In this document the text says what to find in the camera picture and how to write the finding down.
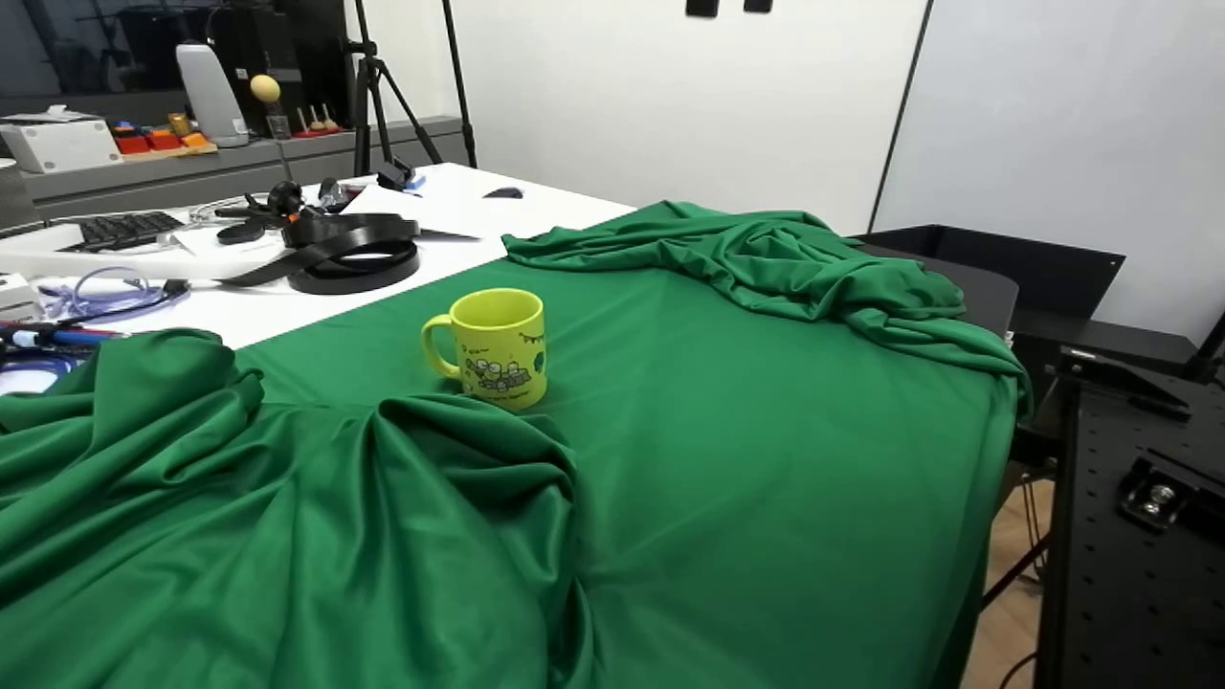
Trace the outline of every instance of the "box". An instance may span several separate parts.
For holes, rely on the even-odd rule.
[[[89,114],[9,114],[0,124],[4,147],[27,174],[71,174],[124,165],[124,155],[102,119]]]

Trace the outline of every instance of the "yellow mug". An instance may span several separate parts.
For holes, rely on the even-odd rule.
[[[455,360],[435,354],[435,332],[450,328]],[[533,290],[472,290],[421,327],[421,347],[435,374],[455,378],[464,396],[504,409],[528,409],[546,389],[542,372],[542,304]]]

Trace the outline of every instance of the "green cloth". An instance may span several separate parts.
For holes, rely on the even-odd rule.
[[[956,321],[956,285],[919,261],[869,258],[799,211],[719,213],[653,202],[588,229],[504,238],[504,254],[566,271],[672,268],[748,312],[838,319],[875,346],[1021,378],[995,332]]]
[[[546,304],[519,416],[418,346],[497,285]],[[956,685],[1010,424],[1010,374],[677,271],[116,341],[0,404],[0,685]]]

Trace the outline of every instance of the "mug handle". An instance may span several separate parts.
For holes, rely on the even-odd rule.
[[[427,360],[427,367],[431,367],[435,374],[443,374],[443,378],[459,378],[459,367],[435,354],[431,332],[435,332],[435,328],[450,328],[450,327],[455,327],[450,313],[435,313],[435,319],[427,319],[427,321],[421,327],[423,360]]]

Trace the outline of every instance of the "floor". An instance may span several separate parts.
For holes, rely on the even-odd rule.
[[[1054,484],[1035,484],[1037,527],[1049,527]],[[1031,552],[1024,495],[1010,489],[993,527],[987,586]],[[1008,586],[980,615],[972,655],[966,665],[966,689],[995,689],[1024,655],[1037,652],[1041,586],[1035,569]],[[1035,663],[1024,663],[1008,689],[1031,689]]]

